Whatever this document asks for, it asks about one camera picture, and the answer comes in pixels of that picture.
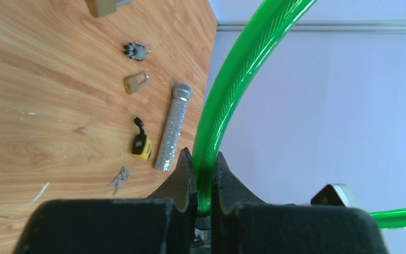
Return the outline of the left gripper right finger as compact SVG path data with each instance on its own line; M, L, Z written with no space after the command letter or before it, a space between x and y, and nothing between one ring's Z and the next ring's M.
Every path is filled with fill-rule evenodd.
M222 153L213 173L212 253L388 253L363 210L268 204L230 171Z

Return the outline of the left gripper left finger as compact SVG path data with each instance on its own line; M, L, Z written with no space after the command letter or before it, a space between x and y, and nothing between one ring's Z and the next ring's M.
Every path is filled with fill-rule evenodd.
M32 213L14 253L192 253L197 192L192 157L146 198L53 199Z

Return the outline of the keys of yellow padlock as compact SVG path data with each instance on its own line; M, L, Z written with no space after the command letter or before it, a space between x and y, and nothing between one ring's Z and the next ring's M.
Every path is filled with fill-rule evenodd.
M131 179L131 174L128 171L128 168L124 166L121 168L120 173L111 182L108 183L109 186L114 186L114 196L118 193L121 186L129 179Z

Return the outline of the yellow black padlock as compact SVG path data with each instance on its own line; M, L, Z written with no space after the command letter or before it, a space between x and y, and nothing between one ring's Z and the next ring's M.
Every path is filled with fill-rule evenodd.
M143 121L139 117L136 117L134 123L140 132L133 140L131 154L139 159L149 160L152 152L152 142L144 131Z

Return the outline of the small brass padlock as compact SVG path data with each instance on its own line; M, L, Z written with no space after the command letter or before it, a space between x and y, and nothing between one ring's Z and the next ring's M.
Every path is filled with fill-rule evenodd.
M141 72L134 76L126 77L124 79L124 88L127 94L131 95L136 93L141 87L149 82L149 74Z

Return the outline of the green cable lock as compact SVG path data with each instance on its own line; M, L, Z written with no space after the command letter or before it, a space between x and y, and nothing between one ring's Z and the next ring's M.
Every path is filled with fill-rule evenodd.
M237 106L254 84L257 106L236 126L240 162L266 155L272 178L353 176L361 190L400 204L406 182L406 34L334 42L285 36L313 1L265 1L234 43L205 102L192 150L198 208L212 207L210 177Z

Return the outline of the large brass padlock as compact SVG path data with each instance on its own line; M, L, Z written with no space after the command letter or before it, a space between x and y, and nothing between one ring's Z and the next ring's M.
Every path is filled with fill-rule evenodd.
M117 8L131 3L133 0L85 0L90 14L95 17L103 17L117 11Z

